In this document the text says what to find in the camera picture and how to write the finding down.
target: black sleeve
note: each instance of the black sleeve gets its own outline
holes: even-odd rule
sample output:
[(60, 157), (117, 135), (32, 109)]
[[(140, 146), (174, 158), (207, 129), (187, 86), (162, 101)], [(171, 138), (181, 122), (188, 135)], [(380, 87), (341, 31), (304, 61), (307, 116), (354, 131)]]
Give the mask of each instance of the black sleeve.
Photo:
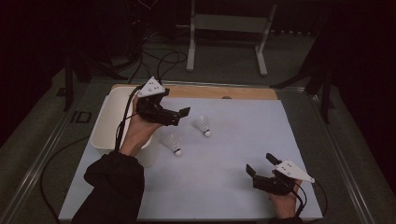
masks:
[(289, 217), (277, 219), (276, 217), (271, 218), (268, 224), (303, 224), (300, 217)]
[(88, 167), (93, 190), (72, 223), (135, 223), (145, 188), (144, 169), (134, 157), (110, 152)]

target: white metal frame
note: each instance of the white metal frame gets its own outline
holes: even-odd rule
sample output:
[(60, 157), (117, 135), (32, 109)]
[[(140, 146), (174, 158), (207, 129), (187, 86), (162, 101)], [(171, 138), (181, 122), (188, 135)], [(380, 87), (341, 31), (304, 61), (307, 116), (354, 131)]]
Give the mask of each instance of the white metal frame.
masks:
[(270, 32), (273, 17), (276, 12), (276, 5), (271, 6), (267, 18), (237, 17), (223, 15), (207, 15), (195, 13), (195, 0), (191, 0), (191, 25), (190, 25), (190, 47), (187, 60), (187, 71), (194, 70), (195, 61), (195, 30), (220, 30), (220, 31), (239, 31), (262, 34), (262, 42), (255, 47), (257, 62), (259, 64), (260, 75), (267, 76), (262, 51)]

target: shuttlecock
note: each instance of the shuttlecock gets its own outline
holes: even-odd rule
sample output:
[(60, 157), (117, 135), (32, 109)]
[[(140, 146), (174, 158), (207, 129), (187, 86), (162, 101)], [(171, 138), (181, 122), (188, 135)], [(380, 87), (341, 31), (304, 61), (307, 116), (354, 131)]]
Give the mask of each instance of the shuttlecock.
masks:
[(200, 116), (193, 122), (194, 126), (201, 130), (205, 137), (209, 137), (212, 133), (209, 130), (209, 120), (206, 115)]
[(167, 135), (163, 140), (162, 143), (169, 147), (175, 154), (175, 156), (181, 156), (181, 149), (180, 149), (180, 141), (174, 134)]

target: wire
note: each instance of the wire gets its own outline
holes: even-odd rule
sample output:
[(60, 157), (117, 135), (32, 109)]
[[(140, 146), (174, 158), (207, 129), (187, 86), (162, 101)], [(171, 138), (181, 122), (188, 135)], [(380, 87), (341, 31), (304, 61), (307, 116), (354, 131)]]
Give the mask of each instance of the wire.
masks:
[(125, 111), (124, 111), (122, 121), (116, 131), (116, 145), (114, 146), (115, 151), (120, 151), (121, 139), (122, 139), (123, 131), (125, 128), (125, 120), (127, 119), (129, 107), (131, 105), (132, 99), (134, 98), (134, 94), (138, 90), (141, 90), (142, 88), (143, 88), (143, 86), (138, 86), (138, 87), (134, 88), (132, 93), (129, 95), (128, 102), (126, 103), (126, 106), (125, 106)]
[(125, 120), (122, 120), (122, 121), (120, 122), (119, 126), (117, 127), (117, 131), (116, 131), (116, 144), (117, 144), (117, 141), (118, 141), (118, 138), (119, 138), (119, 132), (120, 132), (120, 126), (121, 126), (121, 124), (122, 124), (123, 122), (125, 122), (127, 119), (130, 119), (131, 117), (133, 117), (133, 116), (135, 116), (135, 115), (137, 115), (137, 113), (132, 114), (131, 116), (129, 116), (128, 118), (126, 118)]
[(302, 204), (302, 203), (303, 203), (303, 200), (301, 199), (301, 197), (297, 194), (296, 191), (294, 191), (294, 189), (291, 190), (291, 192), (292, 192), (292, 193), (299, 199), (299, 201), (300, 201), (300, 206), (299, 206), (299, 208), (297, 209), (297, 212), (296, 212), (296, 216), (299, 217), (300, 214), (301, 214), (301, 212), (303, 212), (303, 209), (305, 208), (306, 203), (308, 202), (308, 200), (306, 199), (305, 190), (304, 190), (303, 188), (301, 188), (301, 186), (298, 185), (298, 184), (296, 184), (296, 183), (294, 183), (294, 185), (297, 185), (297, 186), (299, 187), (299, 189), (303, 192), (304, 196), (305, 196), (305, 202), (304, 202), (304, 204)]
[(74, 141), (74, 142), (72, 142), (72, 143), (70, 143), (70, 144), (67, 144), (67, 145), (64, 146), (64, 147), (61, 147), (58, 151), (56, 151), (54, 154), (52, 154), (52, 156), (49, 158), (49, 160), (47, 161), (46, 165), (44, 166), (43, 171), (41, 172), (40, 180), (39, 180), (40, 193), (41, 193), (41, 196), (42, 196), (44, 202), (46, 203), (46, 206), (48, 207), (48, 209), (50, 210), (50, 212), (51, 212), (53, 218), (55, 219), (55, 222), (58, 223), (58, 224), (60, 224), (61, 221), (58, 219), (58, 215), (56, 214), (54, 208), (53, 208), (52, 205), (50, 204), (50, 202), (49, 202), (49, 200), (48, 200), (48, 198), (47, 198), (47, 196), (46, 196), (46, 194), (45, 194), (45, 192), (44, 192), (44, 187), (43, 187), (44, 173), (46, 172), (47, 167), (49, 166), (50, 162), (51, 162), (60, 152), (64, 151), (64, 150), (67, 149), (68, 147), (71, 147), (71, 146), (73, 146), (74, 144), (79, 143), (79, 142), (81, 142), (81, 141), (84, 141), (85, 139), (88, 139), (88, 138), (89, 138), (89, 136), (85, 136), (85, 137), (83, 137), (83, 138), (78, 139), (77, 141)]
[(142, 54), (140, 53), (140, 56), (139, 56), (139, 65), (136, 67), (136, 69), (134, 70), (134, 72), (132, 73), (132, 75), (129, 77), (129, 79), (128, 79), (128, 84), (131, 84), (131, 82), (132, 82), (132, 79), (134, 78), (134, 76), (136, 76), (136, 74), (137, 74), (137, 72), (139, 71), (139, 69), (140, 69), (140, 66), (142, 65)]
[(151, 75), (149, 74), (149, 65), (146, 64), (146, 63), (144, 63), (143, 61), (142, 61), (142, 64), (143, 64), (144, 68), (146, 69), (146, 72), (147, 72), (147, 74), (148, 74), (148, 78), (150, 78)]
[(148, 8), (149, 10), (152, 10), (152, 8), (153, 8), (154, 5), (158, 2), (158, 0), (155, 0), (155, 1), (151, 4), (150, 7), (149, 7), (148, 5), (146, 5), (146, 4), (144, 4), (141, 0), (138, 0), (138, 2), (139, 2), (140, 4), (142, 4), (142, 6)]
[[(185, 53), (183, 53), (183, 52), (175, 51), (175, 50), (173, 50), (173, 49), (166, 49), (166, 50), (171, 50), (171, 52), (166, 53), (166, 54), (163, 55), (161, 58), (158, 58), (158, 57), (156, 57), (156, 56), (154, 56), (154, 55), (152, 55), (152, 54), (150, 54), (150, 53), (148, 53), (148, 52), (142, 50), (143, 53), (147, 54), (148, 56), (150, 56), (150, 57), (152, 57), (152, 58), (155, 58), (155, 59), (159, 60), (159, 63), (158, 63), (158, 65), (157, 65), (157, 79), (158, 79), (158, 82), (159, 82), (160, 84), (162, 84), (163, 76), (164, 76), (166, 73), (168, 73), (168, 72), (169, 72), (172, 68), (174, 68), (178, 63), (183, 63), (183, 62), (185, 62), (185, 61), (187, 60), (187, 54), (185, 54)], [(176, 54), (176, 56), (177, 56), (177, 59), (176, 59), (175, 61), (166, 61), (166, 60), (165, 60), (165, 58), (167, 58), (167, 57), (169, 57), (169, 56), (171, 56), (171, 55), (174, 55), (174, 54)], [(161, 68), (161, 64), (162, 64), (162, 63), (170, 63), (170, 64), (172, 64), (172, 65), (171, 65), (171, 67), (169, 67), (165, 72), (163, 72), (162, 74), (160, 74), (160, 68)]]
[[(322, 216), (324, 217), (324, 216), (326, 216), (326, 213), (327, 213), (327, 209), (328, 209), (328, 206), (329, 206), (329, 201), (328, 201), (328, 199), (327, 199), (327, 194), (326, 194), (324, 188), (320, 185), (320, 183), (318, 182), (317, 179), (315, 180), (315, 183), (318, 184), (319, 188), (320, 188), (320, 189), (322, 190), (322, 192), (323, 192), (323, 196), (324, 196), (324, 200), (325, 200), (325, 207), (324, 207), (324, 209), (323, 209)], [(315, 220), (313, 220), (313, 221), (305, 222), (305, 224), (314, 223), (314, 222), (317, 222), (317, 221), (319, 221), (319, 220), (320, 220), (320, 219), (315, 219)]]

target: metal stand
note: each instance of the metal stand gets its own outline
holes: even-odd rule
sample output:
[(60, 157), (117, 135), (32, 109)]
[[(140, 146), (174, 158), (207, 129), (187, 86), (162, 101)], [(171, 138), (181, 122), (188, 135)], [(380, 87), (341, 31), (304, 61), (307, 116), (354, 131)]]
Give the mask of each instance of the metal stand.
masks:
[(322, 86), (322, 97), (320, 104), (320, 115), (323, 117), (326, 123), (329, 123), (329, 103), (330, 103), (330, 89), (332, 84), (332, 71), (329, 66), (319, 65), (312, 67), (310, 70), (304, 73), (299, 73), (295, 77), (291, 77), (281, 83), (270, 85), (270, 88), (283, 89), (290, 84), (303, 79), (305, 77), (311, 77), (308, 84), (306, 85), (304, 91), (308, 95), (315, 95), (318, 93), (320, 87)]
[(127, 77), (122, 77), (117, 73), (111, 71), (99, 62), (91, 59), (83, 52), (69, 47), (65, 53), (64, 74), (65, 74), (65, 106), (64, 111), (67, 111), (73, 103), (73, 72), (76, 73), (80, 82), (90, 82), (91, 74), (88, 65), (95, 69), (104, 72), (109, 77), (116, 80), (127, 80)]
[(195, 13), (195, 0), (191, 0), (191, 26), (190, 26), (190, 47), (187, 59), (187, 71), (194, 70), (195, 60), (195, 30), (218, 30), (218, 31), (238, 31), (262, 34), (262, 42), (255, 47), (257, 62), (259, 64), (260, 75), (267, 76), (262, 50), (270, 32), (273, 17), (276, 12), (276, 5), (271, 6), (271, 11), (267, 18), (236, 17), (223, 15), (207, 15)]

